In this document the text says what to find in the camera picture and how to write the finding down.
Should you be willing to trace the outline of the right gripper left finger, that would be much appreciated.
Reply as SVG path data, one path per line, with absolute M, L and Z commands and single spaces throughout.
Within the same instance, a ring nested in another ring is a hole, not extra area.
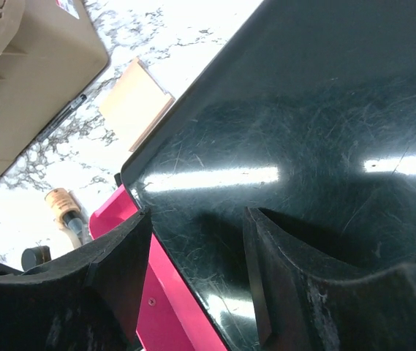
M 0 263 L 0 350 L 132 350 L 151 234 L 143 208 L 27 271 Z

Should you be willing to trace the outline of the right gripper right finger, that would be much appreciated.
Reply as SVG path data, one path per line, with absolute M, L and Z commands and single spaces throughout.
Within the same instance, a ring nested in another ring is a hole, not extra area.
M 366 273 L 243 212 L 263 350 L 416 350 L 416 263 Z

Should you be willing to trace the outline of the small black round jar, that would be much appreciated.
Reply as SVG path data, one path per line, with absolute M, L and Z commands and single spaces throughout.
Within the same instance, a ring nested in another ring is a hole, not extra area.
M 27 248 L 21 255 L 21 266 L 24 271 L 28 271 L 49 261 L 51 261 L 49 246 Z

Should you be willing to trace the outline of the pink top drawer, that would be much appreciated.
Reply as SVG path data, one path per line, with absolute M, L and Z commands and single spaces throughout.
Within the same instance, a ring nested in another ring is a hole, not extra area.
M 156 236 L 151 237 L 137 336 L 144 350 L 227 349 Z

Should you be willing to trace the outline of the beige concealer tube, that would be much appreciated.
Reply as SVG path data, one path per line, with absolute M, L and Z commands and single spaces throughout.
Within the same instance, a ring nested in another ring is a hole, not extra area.
M 65 188 L 55 188 L 45 195 L 45 202 L 53 212 L 54 222 L 67 235 L 74 249 L 90 241 L 88 215 L 75 196 Z

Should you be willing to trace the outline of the black eyeliner pencil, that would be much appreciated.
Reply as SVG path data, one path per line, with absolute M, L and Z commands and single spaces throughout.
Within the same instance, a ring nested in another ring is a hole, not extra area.
M 35 140 L 41 143 L 46 138 L 48 138 L 48 136 L 53 131 L 55 131 L 63 123 L 63 121 L 69 115 L 74 113 L 86 100 L 87 96 L 85 94 L 80 94 L 75 99 L 69 101 L 69 103 L 38 133 Z

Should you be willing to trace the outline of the black makeup drawer organizer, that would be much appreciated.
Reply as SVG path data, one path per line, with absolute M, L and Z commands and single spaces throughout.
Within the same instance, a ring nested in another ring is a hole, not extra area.
M 246 208 L 366 273 L 416 263 L 416 1 L 264 1 L 121 180 L 230 350 L 262 350 Z

